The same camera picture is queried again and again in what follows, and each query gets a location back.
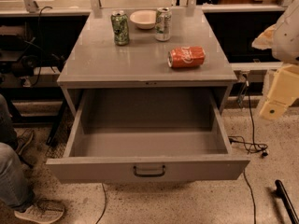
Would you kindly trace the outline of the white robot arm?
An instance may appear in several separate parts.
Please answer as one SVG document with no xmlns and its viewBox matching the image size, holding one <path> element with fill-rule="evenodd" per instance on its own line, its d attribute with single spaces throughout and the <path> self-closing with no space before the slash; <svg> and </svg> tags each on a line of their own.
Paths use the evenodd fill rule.
<svg viewBox="0 0 299 224">
<path fill-rule="evenodd" d="M 271 49 L 272 56 L 283 62 L 273 74 L 259 112 L 260 118 L 278 119 L 299 98 L 299 0 L 293 1 L 277 22 L 259 34 L 251 45 L 256 49 Z"/>
</svg>

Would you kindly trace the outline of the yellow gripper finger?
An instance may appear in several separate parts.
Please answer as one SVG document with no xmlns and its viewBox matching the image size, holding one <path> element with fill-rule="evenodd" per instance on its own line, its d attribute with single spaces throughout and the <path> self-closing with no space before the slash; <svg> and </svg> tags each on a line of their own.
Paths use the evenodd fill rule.
<svg viewBox="0 0 299 224">
<path fill-rule="evenodd" d="M 299 66 L 294 64 L 282 66 L 273 74 L 259 117 L 266 120 L 278 119 L 298 98 Z"/>
</svg>

